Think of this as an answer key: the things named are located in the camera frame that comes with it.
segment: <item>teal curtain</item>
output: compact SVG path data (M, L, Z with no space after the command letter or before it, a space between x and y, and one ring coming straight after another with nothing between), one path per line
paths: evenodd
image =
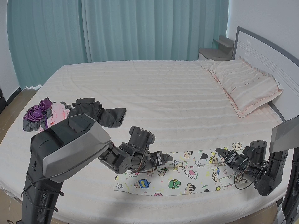
M7 29L21 88L61 66L197 60L226 34L228 0L9 0Z

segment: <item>pink garment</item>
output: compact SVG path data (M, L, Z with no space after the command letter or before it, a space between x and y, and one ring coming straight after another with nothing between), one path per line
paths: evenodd
M65 106L61 103L53 103L51 109L53 116L48 118L48 127L66 119L70 112L70 110L65 109Z

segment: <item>white wall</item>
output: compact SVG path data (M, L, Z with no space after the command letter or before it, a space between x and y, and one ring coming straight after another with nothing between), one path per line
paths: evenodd
M7 0L0 0L0 88L7 100L19 87L11 59L7 36Z
M228 38L240 26L299 58L299 0L230 0L228 16Z

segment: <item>tile floor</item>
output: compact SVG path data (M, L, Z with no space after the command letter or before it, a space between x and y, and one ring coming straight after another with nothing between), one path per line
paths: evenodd
M22 90L17 97L0 114L0 143L2 142L7 130L13 124L25 105L37 92L34 89ZM21 200L11 198L0 190L0 224L13 224L20 220L22 216ZM52 219L51 224L66 224Z
M34 89L25 89L21 91L17 97L7 106L0 114L0 143L3 140L7 130L13 124L25 105L30 101L36 93ZM247 217L241 218L230 224L270 224L273 222L277 213L276 204L267 207L259 212L256 212ZM21 201L11 198L0 190L0 224L12 224L21 219L22 206ZM66 224L55 219L52 219L51 224Z

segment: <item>white label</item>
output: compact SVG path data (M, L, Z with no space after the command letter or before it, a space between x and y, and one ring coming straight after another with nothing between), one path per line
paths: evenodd
M157 153L157 157L158 157L159 165L161 165L161 164L162 164L162 160L161 160L161 155L160 155L160 153Z
M275 78L276 84L279 89L283 89L282 84Z
M234 159L234 157L236 156L236 154L237 154L237 153L234 153L234 154L230 157L230 159L228 160L228 163L230 163L230 162Z

